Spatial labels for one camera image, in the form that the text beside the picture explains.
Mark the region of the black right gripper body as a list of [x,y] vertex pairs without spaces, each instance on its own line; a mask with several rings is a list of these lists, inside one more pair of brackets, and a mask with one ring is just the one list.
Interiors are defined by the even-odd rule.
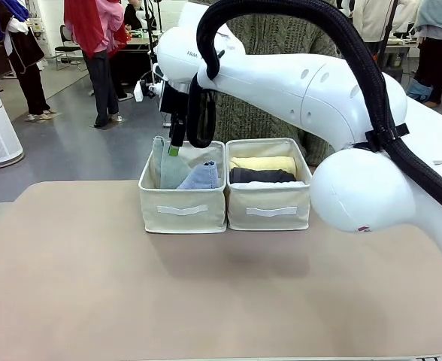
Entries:
[[174,115],[179,120],[185,120],[188,107],[188,94],[172,87],[168,82],[162,84],[159,110],[162,113]]

